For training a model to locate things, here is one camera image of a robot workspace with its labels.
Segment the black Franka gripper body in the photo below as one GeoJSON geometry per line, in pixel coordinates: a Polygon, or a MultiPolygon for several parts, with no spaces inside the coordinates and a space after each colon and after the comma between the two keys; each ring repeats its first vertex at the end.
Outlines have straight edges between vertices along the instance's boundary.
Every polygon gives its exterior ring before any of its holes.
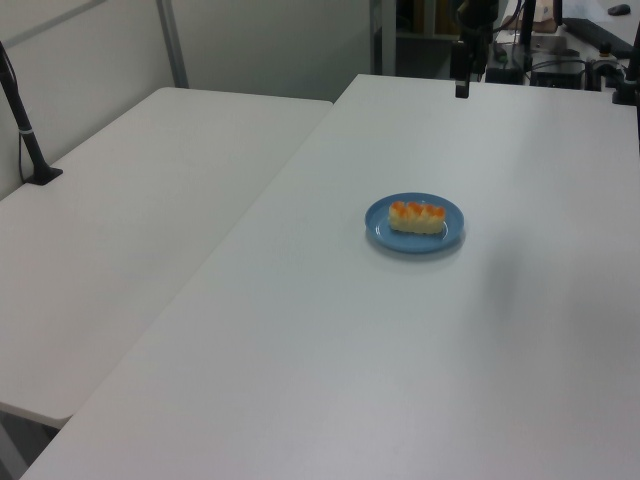
{"type": "Polygon", "coordinates": [[[491,35],[498,13],[498,0],[464,0],[456,8],[456,20],[465,34],[491,35]]]}

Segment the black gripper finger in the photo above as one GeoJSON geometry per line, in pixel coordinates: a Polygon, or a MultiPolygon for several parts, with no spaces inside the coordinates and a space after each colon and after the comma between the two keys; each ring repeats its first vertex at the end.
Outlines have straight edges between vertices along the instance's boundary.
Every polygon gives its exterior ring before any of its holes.
{"type": "Polygon", "coordinates": [[[478,36],[472,47],[472,65],[471,72],[480,81],[485,73],[488,61],[488,37],[485,35],[478,36]]]}
{"type": "Polygon", "coordinates": [[[455,82],[455,97],[468,98],[470,54],[463,41],[456,41],[451,45],[451,78],[455,82]]]}

